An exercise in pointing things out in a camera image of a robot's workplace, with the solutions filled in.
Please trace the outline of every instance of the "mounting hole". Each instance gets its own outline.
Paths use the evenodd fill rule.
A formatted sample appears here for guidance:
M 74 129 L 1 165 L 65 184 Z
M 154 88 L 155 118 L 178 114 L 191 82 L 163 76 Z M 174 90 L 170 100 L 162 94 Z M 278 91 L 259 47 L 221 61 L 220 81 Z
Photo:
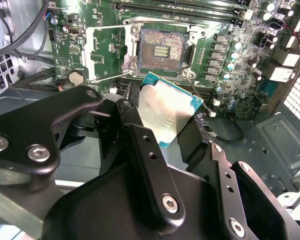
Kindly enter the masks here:
M 108 124 L 104 125 L 102 128 L 102 132 L 105 133 L 108 130 L 109 130 L 109 125 Z
M 146 142 L 150 142 L 150 138 L 148 136 L 143 136 L 143 140 L 145 140 Z
M 126 107 L 128 107 L 128 108 L 133 108 L 134 106 L 131 104 L 131 102 L 129 102 L 129 101 L 123 101 L 123 104 L 126 106 Z
M 153 152 L 150 152 L 149 153 L 149 157 L 153 160 L 156 160 L 157 159 L 157 155 L 155 155 Z
M 234 193 L 235 192 L 234 189 L 232 187 L 230 187 L 230 186 L 226 186 L 226 188 L 229 190 L 230 193 Z

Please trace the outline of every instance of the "motherboard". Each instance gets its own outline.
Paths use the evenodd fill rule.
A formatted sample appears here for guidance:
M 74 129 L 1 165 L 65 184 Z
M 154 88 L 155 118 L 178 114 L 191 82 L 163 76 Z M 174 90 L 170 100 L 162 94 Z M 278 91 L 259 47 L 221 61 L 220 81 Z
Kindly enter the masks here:
M 152 72 L 253 119 L 300 62 L 295 0 L 53 0 L 46 16 L 64 90 L 122 94 Z

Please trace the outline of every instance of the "black metal arm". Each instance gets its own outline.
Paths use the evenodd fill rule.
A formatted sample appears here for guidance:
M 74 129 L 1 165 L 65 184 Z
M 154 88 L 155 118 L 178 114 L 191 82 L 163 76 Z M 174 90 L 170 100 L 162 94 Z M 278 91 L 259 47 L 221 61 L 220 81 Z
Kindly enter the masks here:
M 188 172 L 167 166 L 138 97 L 134 83 L 117 102 L 80 86 L 1 115 L 0 222 L 44 240 L 300 240 L 252 168 L 193 119 L 178 135 Z M 101 175 L 62 195 L 59 152 L 85 137 L 100 139 Z

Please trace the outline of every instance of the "screw hole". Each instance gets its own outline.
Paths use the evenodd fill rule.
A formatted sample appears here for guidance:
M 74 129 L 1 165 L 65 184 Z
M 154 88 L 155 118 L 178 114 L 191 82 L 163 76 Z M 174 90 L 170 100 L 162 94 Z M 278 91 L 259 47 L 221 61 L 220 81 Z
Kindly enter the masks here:
M 226 186 L 226 188 L 229 190 L 230 193 L 234 193 L 235 192 L 234 189 L 232 187 L 230 187 L 230 186 Z
M 143 140 L 145 140 L 146 142 L 150 142 L 150 138 L 148 136 L 143 136 Z
M 157 155 L 155 155 L 153 152 L 150 152 L 149 153 L 149 157 L 153 160 L 156 160 L 157 159 Z
M 133 108 L 134 106 L 129 101 L 123 101 L 123 104 L 128 108 Z

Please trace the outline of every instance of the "green circuit board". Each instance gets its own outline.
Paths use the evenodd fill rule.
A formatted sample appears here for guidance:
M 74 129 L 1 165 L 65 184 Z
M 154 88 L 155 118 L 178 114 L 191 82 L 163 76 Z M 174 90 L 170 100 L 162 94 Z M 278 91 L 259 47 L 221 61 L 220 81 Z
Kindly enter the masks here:
M 298 5 L 294 0 L 272 3 L 272 19 L 285 22 L 290 17 L 278 9 Z M 217 116 L 233 112 L 236 118 L 252 119 L 278 85 L 264 76 L 257 79 L 256 73 L 262 76 L 259 69 L 287 33 L 283 27 L 270 28 L 269 20 L 263 19 L 267 4 L 262 0 L 51 1 L 47 19 L 57 78 L 65 80 L 64 89 L 72 88 L 76 83 L 69 78 L 75 71 L 82 84 L 106 94 L 115 88 L 124 91 L 129 81 L 141 83 L 153 72 L 194 93 L 188 78 Z M 276 36 L 275 48 L 256 45 L 260 33 Z M 213 105 L 213 98 L 218 98 L 219 106 Z

